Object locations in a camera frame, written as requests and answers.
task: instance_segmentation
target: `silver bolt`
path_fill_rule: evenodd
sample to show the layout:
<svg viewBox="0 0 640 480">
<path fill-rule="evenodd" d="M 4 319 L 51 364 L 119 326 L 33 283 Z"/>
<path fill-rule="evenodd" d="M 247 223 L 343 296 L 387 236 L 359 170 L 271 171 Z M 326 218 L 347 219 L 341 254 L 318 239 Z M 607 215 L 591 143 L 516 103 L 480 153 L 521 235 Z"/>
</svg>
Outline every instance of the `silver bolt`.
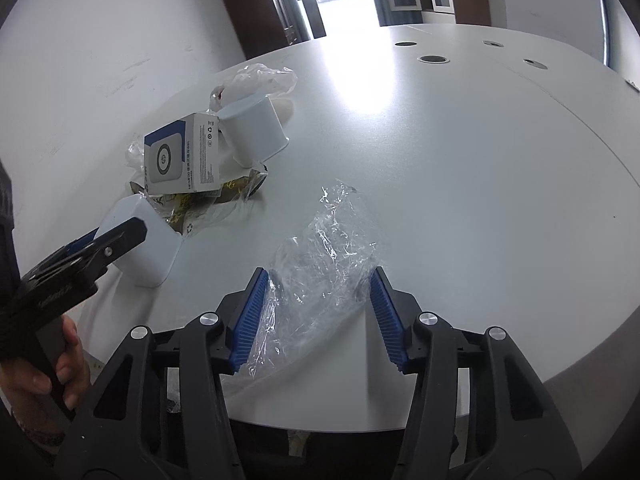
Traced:
<svg viewBox="0 0 640 480">
<path fill-rule="evenodd" d="M 145 326 L 137 326 L 131 331 L 131 337 L 133 339 L 142 339 L 148 332 L 149 330 Z"/>
<path fill-rule="evenodd" d="M 436 316 L 433 312 L 423 312 L 418 316 L 418 319 L 422 324 L 425 325 L 435 325 L 438 322 L 438 316 Z"/>
<path fill-rule="evenodd" d="M 502 341 L 505 337 L 507 337 L 507 333 L 499 326 L 494 326 L 493 328 L 489 329 L 489 335 L 496 341 Z"/>
<path fill-rule="evenodd" d="M 200 316 L 200 323 L 203 325 L 215 325 L 218 322 L 218 314 L 207 312 Z"/>
</svg>

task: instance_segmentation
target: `fingernail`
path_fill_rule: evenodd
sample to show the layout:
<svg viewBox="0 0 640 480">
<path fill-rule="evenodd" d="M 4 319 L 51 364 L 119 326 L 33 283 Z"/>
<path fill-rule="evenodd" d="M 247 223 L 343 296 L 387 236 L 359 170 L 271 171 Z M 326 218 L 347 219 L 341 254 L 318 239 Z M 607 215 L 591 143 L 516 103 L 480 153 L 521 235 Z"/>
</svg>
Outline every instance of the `fingernail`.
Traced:
<svg viewBox="0 0 640 480">
<path fill-rule="evenodd" d="M 68 397 L 65 397 L 65 406 L 68 410 L 74 409 L 77 403 L 78 396 L 76 394 L 71 394 Z"/>
<path fill-rule="evenodd" d="M 33 386 L 35 386 L 36 389 L 41 393 L 48 394 L 51 390 L 51 381 L 49 381 L 49 378 L 47 376 L 36 375 L 33 378 Z"/>
<path fill-rule="evenodd" d="M 68 383 L 69 379 L 71 379 L 71 374 L 72 374 L 72 370 L 70 367 L 65 366 L 64 368 L 62 368 L 62 370 L 60 370 L 57 373 L 57 377 L 58 377 L 58 380 L 60 381 L 60 384 Z"/>
</svg>

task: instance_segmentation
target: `bracelet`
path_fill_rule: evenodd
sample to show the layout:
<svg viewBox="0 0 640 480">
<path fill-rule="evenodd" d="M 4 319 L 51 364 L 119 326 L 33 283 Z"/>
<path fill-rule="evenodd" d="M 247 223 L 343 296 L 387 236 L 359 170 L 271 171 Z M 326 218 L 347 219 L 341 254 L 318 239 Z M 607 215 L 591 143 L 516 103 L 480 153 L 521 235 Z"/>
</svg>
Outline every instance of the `bracelet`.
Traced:
<svg viewBox="0 0 640 480">
<path fill-rule="evenodd" d="M 62 441 L 65 439 L 65 433 L 63 431 L 60 431 L 59 433 L 47 433 L 46 431 L 32 430 L 31 428 L 25 427 L 25 425 L 21 423 L 20 420 L 15 418 L 13 409 L 11 410 L 11 416 L 14 418 L 16 424 L 18 424 L 23 433 L 32 442 L 47 447 L 62 446 Z"/>
</svg>

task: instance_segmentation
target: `metal grommet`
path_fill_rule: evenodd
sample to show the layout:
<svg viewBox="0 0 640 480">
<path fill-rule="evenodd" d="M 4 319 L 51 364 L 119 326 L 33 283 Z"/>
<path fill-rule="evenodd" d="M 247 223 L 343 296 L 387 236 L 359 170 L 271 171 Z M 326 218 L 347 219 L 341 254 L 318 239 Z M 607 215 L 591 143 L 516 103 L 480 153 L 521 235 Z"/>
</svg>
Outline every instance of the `metal grommet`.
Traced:
<svg viewBox="0 0 640 480">
<path fill-rule="evenodd" d="M 146 326 L 137 326 L 131 331 L 131 337 L 133 339 L 142 339 L 149 333 Z"/>
<path fill-rule="evenodd" d="M 435 325 L 438 322 L 438 316 L 433 312 L 423 312 L 418 316 L 418 320 L 424 325 Z"/>
<path fill-rule="evenodd" d="M 214 313 L 214 312 L 207 312 L 205 314 L 202 314 L 202 316 L 200 316 L 200 324 L 202 325 L 215 325 L 218 322 L 218 314 Z"/>
<path fill-rule="evenodd" d="M 548 70 L 548 67 L 546 65 L 543 65 L 542 63 L 538 62 L 538 61 L 533 61 L 532 59 L 523 59 L 523 61 L 531 66 L 534 66 L 536 68 L 541 68 L 542 70 Z"/>
<path fill-rule="evenodd" d="M 442 56 L 420 56 L 418 58 L 418 61 L 421 61 L 423 63 L 441 64 L 441 63 L 448 63 L 449 59 Z"/>
<path fill-rule="evenodd" d="M 507 337 L 507 333 L 499 326 L 494 326 L 489 329 L 489 336 L 491 336 L 491 338 L 495 339 L 496 341 L 502 341 L 505 337 Z"/>
</svg>

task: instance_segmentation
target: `human hand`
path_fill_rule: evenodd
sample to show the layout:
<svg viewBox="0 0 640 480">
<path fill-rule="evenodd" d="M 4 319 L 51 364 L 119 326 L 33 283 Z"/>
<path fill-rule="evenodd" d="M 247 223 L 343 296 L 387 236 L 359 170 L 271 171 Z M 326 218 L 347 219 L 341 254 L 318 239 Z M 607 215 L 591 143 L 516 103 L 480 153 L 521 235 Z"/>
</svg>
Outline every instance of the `human hand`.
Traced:
<svg viewBox="0 0 640 480">
<path fill-rule="evenodd" d="M 56 363 L 56 375 L 65 385 L 65 404 L 73 410 L 91 386 L 89 365 L 82 355 L 76 324 L 67 316 L 62 316 L 62 332 L 66 348 Z M 0 363 L 0 387 L 14 410 L 15 418 L 25 428 L 46 433 L 61 431 L 44 412 L 36 396 L 49 394 L 51 381 L 29 362 L 17 358 Z"/>
</svg>

